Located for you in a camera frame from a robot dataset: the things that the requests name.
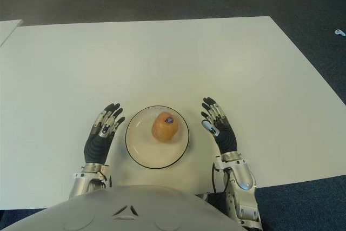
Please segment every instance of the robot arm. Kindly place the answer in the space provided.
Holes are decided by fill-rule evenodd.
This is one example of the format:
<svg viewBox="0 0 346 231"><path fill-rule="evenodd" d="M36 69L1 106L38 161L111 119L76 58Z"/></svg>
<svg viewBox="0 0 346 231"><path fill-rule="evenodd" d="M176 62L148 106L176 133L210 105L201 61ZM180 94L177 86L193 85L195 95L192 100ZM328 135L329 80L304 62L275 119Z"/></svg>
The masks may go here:
<svg viewBox="0 0 346 231"><path fill-rule="evenodd" d="M221 156L215 158L215 169L224 171L227 187L227 215L248 230L262 230L261 218L255 198L256 180L249 170L247 160L237 151L237 141L221 107L212 99L204 98L202 126L217 143Z"/></svg>
<svg viewBox="0 0 346 231"><path fill-rule="evenodd" d="M115 121L123 111L120 104L110 104L96 118L84 147L85 166L75 173L70 198L90 191L111 187L111 176L105 166L108 151L119 125L125 117Z"/></svg>

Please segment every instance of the orange fruit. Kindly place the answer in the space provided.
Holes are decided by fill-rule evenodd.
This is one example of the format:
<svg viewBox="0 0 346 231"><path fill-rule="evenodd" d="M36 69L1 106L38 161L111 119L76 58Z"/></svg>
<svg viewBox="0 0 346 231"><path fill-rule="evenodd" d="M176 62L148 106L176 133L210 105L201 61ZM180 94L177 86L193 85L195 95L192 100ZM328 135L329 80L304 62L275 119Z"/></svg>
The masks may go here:
<svg viewBox="0 0 346 231"><path fill-rule="evenodd" d="M167 143L178 131L178 119L168 112L161 112L152 124L151 133L160 142Z"/></svg>

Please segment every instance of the plate rim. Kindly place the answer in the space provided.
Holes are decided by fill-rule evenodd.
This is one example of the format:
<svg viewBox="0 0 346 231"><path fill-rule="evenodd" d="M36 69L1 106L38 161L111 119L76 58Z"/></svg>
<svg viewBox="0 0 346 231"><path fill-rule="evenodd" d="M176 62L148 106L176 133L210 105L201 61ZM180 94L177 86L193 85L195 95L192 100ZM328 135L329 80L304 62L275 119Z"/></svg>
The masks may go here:
<svg viewBox="0 0 346 231"><path fill-rule="evenodd" d="M142 112L143 110L148 109L148 108L152 108L152 107L164 107L164 108L172 109L173 111L177 112L177 113L179 114L179 116L184 120L184 123L185 123L185 125L186 125L186 128L188 129L188 141L187 141L187 144L186 144L186 146L185 146L184 152L181 154L181 156L180 156L177 160L175 160L173 163L171 163L171 164L169 164L169 165L167 165L167 166L158 167L158 168L148 167L148 166L142 165L141 163L137 162L137 161L132 157L132 155L131 155L131 153L130 153L130 151L129 151L129 149L128 149L128 143L127 143L127 138L126 138L126 137L127 137L127 134L128 134L128 130L129 130L129 125L131 124L132 120L133 120L140 112ZM126 132L125 132L125 146L126 146L126 150L128 151L128 154L130 155L130 157L131 157L137 164L139 164L140 166L143 166L144 168L147 168L147 169L153 169L153 170L167 168L167 167L173 165L174 163L176 163L177 161L179 161L180 158L183 157L183 155L185 154L185 152L186 152L186 150L187 150L187 148L188 148L188 146L189 146L189 142L190 142L190 130L189 130L188 124L186 123L185 118L184 118L177 110L175 110L175 109L173 109L173 108L170 108L170 107L167 107L166 105L151 105L151 106L149 106L149 107L146 107L146 108L141 109L140 111L138 111L138 112L131 118L131 120L130 120L128 126L126 127Z"/></svg>

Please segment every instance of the white plate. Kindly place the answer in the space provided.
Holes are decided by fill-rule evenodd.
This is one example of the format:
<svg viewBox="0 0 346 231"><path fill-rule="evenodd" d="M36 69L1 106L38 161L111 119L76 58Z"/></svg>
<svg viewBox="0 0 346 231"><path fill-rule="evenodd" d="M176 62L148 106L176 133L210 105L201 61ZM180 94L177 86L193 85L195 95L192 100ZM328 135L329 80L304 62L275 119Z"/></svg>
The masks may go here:
<svg viewBox="0 0 346 231"><path fill-rule="evenodd" d="M169 112L178 119L178 132L169 141L156 140L151 127L161 112ZM175 110L156 105L138 112L126 130L126 148L130 156L140 165L161 169L172 165L184 154L189 143L189 129L184 118Z"/></svg>

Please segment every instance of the white table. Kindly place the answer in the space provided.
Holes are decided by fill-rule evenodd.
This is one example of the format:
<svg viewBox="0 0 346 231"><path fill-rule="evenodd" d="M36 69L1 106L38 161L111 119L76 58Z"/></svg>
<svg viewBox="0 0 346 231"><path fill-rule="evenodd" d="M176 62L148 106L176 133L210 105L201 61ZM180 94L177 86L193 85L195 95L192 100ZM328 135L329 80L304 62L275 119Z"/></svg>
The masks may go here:
<svg viewBox="0 0 346 231"><path fill-rule="evenodd" d="M259 187L345 174L346 107L270 17L20 27L0 65L2 209L66 200L90 127L113 101L127 118L109 153L116 184L212 191L204 96L223 107ZM160 170L124 143L132 116L156 104L190 128L184 156Z"/></svg>
<svg viewBox="0 0 346 231"><path fill-rule="evenodd" d="M16 27L22 24L22 20L0 21L0 46L8 39Z"/></svg>

